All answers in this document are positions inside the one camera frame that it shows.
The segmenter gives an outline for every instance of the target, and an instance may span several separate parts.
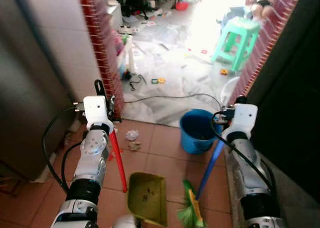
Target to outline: dustpan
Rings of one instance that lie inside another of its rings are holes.
[[[147,223],[167,226],[166,180],[149,173],[135,172],[129,179],[129,211]]]

